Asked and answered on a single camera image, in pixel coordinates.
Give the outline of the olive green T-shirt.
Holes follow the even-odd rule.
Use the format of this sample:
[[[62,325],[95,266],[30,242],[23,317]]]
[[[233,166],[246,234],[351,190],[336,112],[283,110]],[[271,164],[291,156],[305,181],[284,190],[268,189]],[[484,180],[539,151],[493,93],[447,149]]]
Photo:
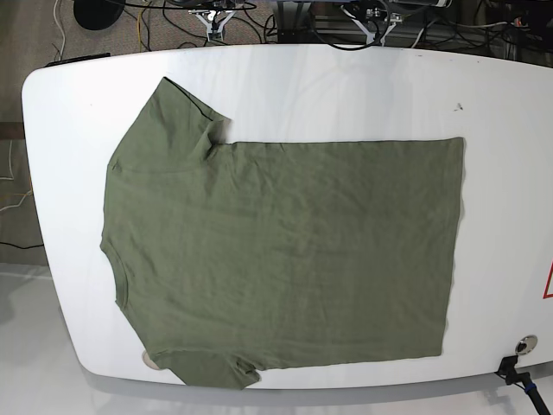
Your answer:
[[[187,384],[442,353],[460,137],[224,140],[162,78],[108,163],[101,250],[149,358]]]

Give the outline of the black round stand base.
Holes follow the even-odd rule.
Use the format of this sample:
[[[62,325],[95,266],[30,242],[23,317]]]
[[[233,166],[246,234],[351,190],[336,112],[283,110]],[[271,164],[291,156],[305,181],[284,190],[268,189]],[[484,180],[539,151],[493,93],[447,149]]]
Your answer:
[[[83,29],[98,31],[108,29],[122,15],[124,5],[118,1],[75,0],[73,16]]]

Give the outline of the black flat device on edge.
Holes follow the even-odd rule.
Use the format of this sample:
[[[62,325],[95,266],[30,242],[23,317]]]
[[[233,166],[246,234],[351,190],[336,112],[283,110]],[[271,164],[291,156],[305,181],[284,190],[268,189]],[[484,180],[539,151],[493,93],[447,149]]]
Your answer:
[[[91,61],[91,60],[103,59],[103,58],[108,58],[108,57],[111,57],[110,53],[89,54],[89,55],[79,56],[79,57],[70,58],[70,59],[64,59],[64,60],[59,60],[59,61],[51,61],[45,67],[56,67],[56,66],[60,66],[60,65],[78,63],[78,62],[82,62],[82,61]]]

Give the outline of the left table grommet hole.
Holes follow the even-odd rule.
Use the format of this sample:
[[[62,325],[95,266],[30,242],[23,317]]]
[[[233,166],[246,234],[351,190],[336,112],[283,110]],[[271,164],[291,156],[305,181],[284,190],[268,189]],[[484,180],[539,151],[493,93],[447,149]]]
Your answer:
[[[158,367],[158,365],[149,357],[146,350],[142,352],[142,361],[143,363],[150,369],[155,371],[160,371],[161,369]]]

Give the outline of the table grommet hole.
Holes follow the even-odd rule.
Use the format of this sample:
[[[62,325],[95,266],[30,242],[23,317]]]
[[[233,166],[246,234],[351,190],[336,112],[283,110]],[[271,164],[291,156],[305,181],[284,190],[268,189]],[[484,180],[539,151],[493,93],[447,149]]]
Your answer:
[[[535,335],[527,335],[523,337],[515,347],[516,355],[527,355],[531,353],[537,346],[538,339]]]
[[[158,365],[149,357],[146,350],[142,352],[142,361],[143,363],[150,369],[155,371],[160,371],[161,369],[158,367]]]

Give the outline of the right table grommet hole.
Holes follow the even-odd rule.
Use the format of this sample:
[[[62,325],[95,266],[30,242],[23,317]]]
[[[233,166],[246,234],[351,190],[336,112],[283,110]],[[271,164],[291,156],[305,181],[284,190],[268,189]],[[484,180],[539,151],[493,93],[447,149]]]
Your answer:
[[[537,346],[538,339],[535,335],[527,335],[523,337],[515,347],[516,355],[527,355],[531,353]]]

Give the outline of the aluminium frame base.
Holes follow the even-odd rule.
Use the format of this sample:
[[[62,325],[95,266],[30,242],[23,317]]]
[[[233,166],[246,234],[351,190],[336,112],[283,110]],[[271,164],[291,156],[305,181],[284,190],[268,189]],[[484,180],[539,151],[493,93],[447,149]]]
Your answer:
[[[303,42],[313,36],[333,45],[359,42],[365,46],[365,35],[343,13],[344,6],[385,6],[409,17],[448,5],[448,1],[273,1],[271,8],[280,42]]]

